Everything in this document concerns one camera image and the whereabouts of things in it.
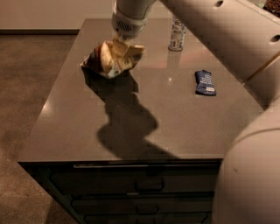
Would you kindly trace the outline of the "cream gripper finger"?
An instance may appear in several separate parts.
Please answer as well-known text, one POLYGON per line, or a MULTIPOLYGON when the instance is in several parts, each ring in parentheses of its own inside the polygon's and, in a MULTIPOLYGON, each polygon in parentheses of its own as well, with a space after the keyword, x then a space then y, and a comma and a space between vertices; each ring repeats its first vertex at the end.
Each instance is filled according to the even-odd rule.
POLYGON ((143 45, 131 45, 124 54, 125 58, 131 58, 135 63, 143 57, 145 47, 143 45))
POLYGON ((112 41, 112 47, 110 49, 110 64, 113 65, 115 62, 120 62, 122 66, 126 66, 128 64, 128 61, 125 58, 125 54, 128 49, 129 47, 125 43, 120 42, 118 39, 114 39, 112 41))

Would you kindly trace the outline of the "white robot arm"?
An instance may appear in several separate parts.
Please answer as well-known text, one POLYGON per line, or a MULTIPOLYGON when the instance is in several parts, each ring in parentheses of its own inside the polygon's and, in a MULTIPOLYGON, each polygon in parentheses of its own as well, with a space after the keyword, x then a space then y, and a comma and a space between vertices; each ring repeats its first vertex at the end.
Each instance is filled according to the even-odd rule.
POLYGON ((276 16, 249 0, 115 0, 112 22, 143 29, 160 1, 262 107, 226 150, 213 224, 280 224, 280 33, 276 16))

